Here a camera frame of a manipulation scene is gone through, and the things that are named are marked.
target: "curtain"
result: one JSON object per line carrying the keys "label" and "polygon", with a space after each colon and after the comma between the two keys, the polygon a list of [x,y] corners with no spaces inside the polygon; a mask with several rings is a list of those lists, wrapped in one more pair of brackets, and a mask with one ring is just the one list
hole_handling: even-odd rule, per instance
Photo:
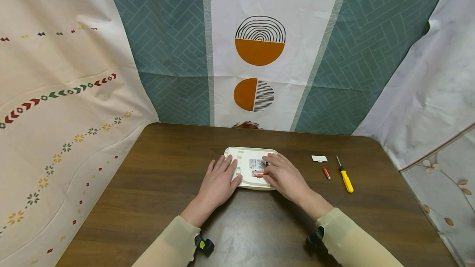
{"label": "curtain", "polygon": [[475,264],[474,3],[440,0],[353,133],[382,144],[460,266]]}
{"label": "curtain", "polygon": [[438,0],[114,0],[167,123],[351,134]]}
{"label": "curtain", "polygon": [[0,266],[54,266],[158,121],[113,0],[0,0]]}

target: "hand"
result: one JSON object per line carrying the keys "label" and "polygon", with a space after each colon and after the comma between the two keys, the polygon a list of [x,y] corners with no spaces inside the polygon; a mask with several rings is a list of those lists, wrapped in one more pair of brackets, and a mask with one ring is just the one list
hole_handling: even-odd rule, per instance
{"label": "hand", "polygon": [[185,221],[195,227],[201,227],[213,211],[231,197],[242,180],[242,176],[232,179],[238,166],[238,161],[232,159],[231,155],[226,159],[222,155],[216,165],[214,160],[211,161],[200,192],[181,213]]}
{"label": "hand", "polygon": [[331,211],[333,206],[310,189],[300,171],[284,155],[269,153],[262,159],[269,162],[264,170],[264,179],[282,196],[301,207],[313,220],[316,221]]}

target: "small red battery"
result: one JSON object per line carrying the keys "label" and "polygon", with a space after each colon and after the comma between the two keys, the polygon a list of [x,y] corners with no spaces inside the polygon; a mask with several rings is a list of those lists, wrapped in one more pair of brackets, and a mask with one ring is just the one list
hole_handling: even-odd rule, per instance
{"label": "small red battery", "polygon": [[327,177],[327,179],[328,179],[328,180],[331,180],[332,178],[329,176],[329,173],[328,173],[328,171],[326,170],[325,167],[324,167],[323,171],[324,171],[325,176]]}

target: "left hand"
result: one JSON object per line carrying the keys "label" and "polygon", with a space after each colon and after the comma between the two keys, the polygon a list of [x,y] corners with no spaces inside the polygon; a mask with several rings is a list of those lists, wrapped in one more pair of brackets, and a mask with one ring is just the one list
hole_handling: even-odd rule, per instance
{"label": "left hand", "polygon": [[188,223],[201,227],[213,211],[231,197],[241,183],[242,176],[232,179],[238,166],[238,161],[232,159],[231,155],[226,159],[222,155],[216,164],[214,160],[211,161],[201,183],[200,192],[181,213],[181,217]]}

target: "herringbone pattern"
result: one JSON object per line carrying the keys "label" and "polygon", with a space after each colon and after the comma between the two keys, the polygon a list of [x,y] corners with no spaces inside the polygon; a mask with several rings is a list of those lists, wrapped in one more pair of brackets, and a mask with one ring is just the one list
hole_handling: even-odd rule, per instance
{"label": "herringbone pattern", "polygon": [[344,0],[296,131],[351,134],[438,0]]}
{"label": "herringbone pattern", "polygon": [[209,125],[203,0],[114,1],[160,120]]}

